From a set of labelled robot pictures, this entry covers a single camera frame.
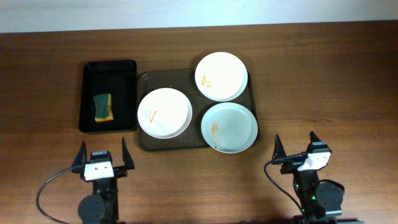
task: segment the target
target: sauce residue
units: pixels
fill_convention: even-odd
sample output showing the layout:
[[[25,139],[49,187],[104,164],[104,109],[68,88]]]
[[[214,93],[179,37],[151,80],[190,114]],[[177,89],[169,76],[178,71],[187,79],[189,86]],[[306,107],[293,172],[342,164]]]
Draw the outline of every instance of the sauce residue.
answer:
[[[152,113],[152,110],[149,112],[149,116],[148,116],[148,118],[149,118],[149,126],[154,122],[154,119],[155,119],[155,116],[156,116],[156,112],[157,111],[154,111]]]
[[[221,145],[221,141],[217,138],[217,131],[218,131],[218,123],[216,121],[213,121],[213,125],[211,127],[211,136],[213,137],[216,144]]]
[[[206,86],[207,88],[211,88],[211,82],[206,79],[206,75],[201,77],[201,85]]]

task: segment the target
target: plate rim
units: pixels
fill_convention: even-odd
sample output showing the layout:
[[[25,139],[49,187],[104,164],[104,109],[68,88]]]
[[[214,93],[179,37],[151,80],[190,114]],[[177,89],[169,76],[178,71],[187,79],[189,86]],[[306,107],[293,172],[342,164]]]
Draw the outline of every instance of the plate rim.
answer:
[[[220,150],[220,149],[216,149],[216,148],[214,148],[211,144],[209,144],[208,140],[206,139],[206,137],[205,137],[205,135],[204,135],[204,128],[203,128],[203,127],[204,127],[204,119],[205,119],[206,115],[209,116],[210,110],[216,110],[217,107],[221,107],[221,106],[225,106],[225,105],[234,105],[234,106],[238,106],[238,107],[242,108],[242,109],[243,109],[243,112],[244,112],[246,115],[249,116],[249,119],[251,120],[251,123],[252,123],[252,124],[255,124],[255,125],[254,125],[254,129],[256,130],[256,134],[250,135],[250,136],[248,137],[248,140],[249,140],[251,136],[254,136],[254,137],[253,137],[253,141],[250,143],[250,145],[249,145],[247,148],[242,149],[242,150],[240,150],[240,151],[236,151],[236,152],[224,152],[224,151],[222,151],[222,150]],[[226,154],[235,154],[235,153],[239,153],[239,152],[245,151],[246,149],[250,148],[250,147],[254,144],[254,142],[255,142],[256,139],[257,139],[259,126],[258,126],[257,119],[256,119],[256,117],[254,116],[254,114],[252,113],[252,111],[250,111],[249,109],[247,109],[247,108],[244,107],[243,105],[240,105],[239,103],[224,102],[224,103],[218,103],[218,104],[212,106],[210,109],[208,109],[208,110],[206,111],[206,113],[203,115],[202,120],[201,120],[201,123],[200,123],[200,130],[201,130],[201,134],[202,134],[204,140],[206,141],[206,143],[207,143],[211,148],[213,148],[213,149],[215,149],[215,150],[217,150],[217,151],[219,151],[219,152],[222,152],[222,153],[226,153]]]
[[[187,114],[187,118],[186,118],[186,120],[184,121],[183,125],[182,125],[176,132],[174,132],[174,133],[172,133],[172,134],[170,134],[170,135],[167,135],[167,136],[154,136],[152,133],[148,133],[148,131],[146,130],[146,128],[145,128],[143,125],[141,125],[140,118],[139,118],[139,111],[140,111],[141,103],[145,100],[145,98],[147,98],[147,96],[149,96],[151,93],[153,93],[153,92],[155,92],[155,91],[160,91],[160,90],[162,90],[162,89],[177,91],[177,92],[179,92],[180,94],[182,94],[182,95],[184,96],[184,98],[186,99],[186,102],[187,102],[188,114]],[[192,114],[193,114],[193,109],[192,109],[191,101],[188,99],[188,97],[187,97],[185,94],[183,94],[181,91],[176,90],[176,89],[174,89],[174,88],[163,87],[163,88],[158,88],[158,89],[156,89],[156,90],[152,90],[151,92],[149,92],[148,94],[146,94],[146,95],[142,98],[142,100],[140,101],[140,103],[139,103],[139,105],[138,105],[138,109],[137,109],[137,120],[138,120],[138,125],[140,126],[140,128],[141,128],[146,134],[148,134],[149,136],[151,136],[151,137],[153,137],[153,138],[157,138],[157,139],[170,139],[170,138],[174,138],[174,137],[180,135],[181,133],[183,133],[183,132],[189,127],[189,124],[190,124],[191,121],[192,121]]]
[[[199,77],[199,74],[197,73],[198,67],[201,65],[201,63],[203,63],[204,59],[206,59],[206,58],[209,57],[210,55],[214,55],[214,54],[227,54],[227,55],[232,55],[233,57],[235,57],[236,59],[239,60],[239,62],[242,64],[243,69],[244,69],[244,71],[243,71],[244,74],[243,74],[243,79],[242,79],[242,84],[241,84],[241,86],[239,87],[239,89],[237,90],[236,93],[234,93],[233,95],[231,95],[230,97],[225,98],[225,99],[218,99],[218,98],[210,97],[209,94],[206,94],[204,91],[201,90],[201,87],[200,87],[200,85],[199,85],[199,78],[200,78],[200,77]],[[210,53],[210,54],[206,55],[205,57],[203,57],[203,58],[199,61],[197,67],[195,68],[195,84],[196,84],[197,88],[199,89],[200,93],[203,94],[205,97],[207,97],[207,98],[209,98],[209,99],[211,99],[211,100],[214,100],[214,101],[218,101],[218,102],[230,101],[230,100],[233,100],[233,99],[235,99],[236,97],[238,97],[240,94],[242,94],[242,92],[244,91],[244,89],[245,89],[246,86],[248,85],[248,79],[249,79],[249,77],[248,77],[248,70],[247,70],[246,66],[244,65],[244,63],[242,62],[242,60],[241,60],[239,57],[237,57],[236,55],[231,54],[231,53],[228,53],[228,52],[213,52],[213,53]]]

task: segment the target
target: dirty plate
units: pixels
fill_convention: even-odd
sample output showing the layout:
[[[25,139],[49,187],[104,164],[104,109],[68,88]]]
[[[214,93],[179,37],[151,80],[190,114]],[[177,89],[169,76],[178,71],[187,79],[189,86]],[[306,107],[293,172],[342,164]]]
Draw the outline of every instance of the dirty plate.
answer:
[[[216,52],[199,62],[195,70],[195,82],[207,98],[229,101],[245,89],[248,84],[248,71],[237,56]]]
[[[192,119],[188,98],[173,88],[159,88],[148,93],[141,101],[138,123],[148,135],[167,139],[178,136]]]
[[[205,141],[217,151],[237,153],[256,140],[257,121],[253,114],[237,103],[220,103],[211,107],[201,121]]]

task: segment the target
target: light blue plate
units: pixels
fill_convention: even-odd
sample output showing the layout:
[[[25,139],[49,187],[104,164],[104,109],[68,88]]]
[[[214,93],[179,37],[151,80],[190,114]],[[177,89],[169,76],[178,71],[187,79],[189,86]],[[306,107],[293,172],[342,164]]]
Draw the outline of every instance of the light blue plate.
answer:
[[[237,103],[219,103],[203,116],[201,133],[213,149],[237,153],[254,143],[258,126],[253,114],[244,106]]]

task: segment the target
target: green scouring pad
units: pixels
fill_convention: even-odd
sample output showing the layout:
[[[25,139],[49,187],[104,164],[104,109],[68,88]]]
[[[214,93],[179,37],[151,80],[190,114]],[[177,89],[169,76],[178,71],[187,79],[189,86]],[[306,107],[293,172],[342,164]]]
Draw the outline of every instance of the green scouring pad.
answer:
[[[94,96],[95,104],[95,121],[97,123],[103,121],[112,121],[112,104],[111,95],[109,93]]]

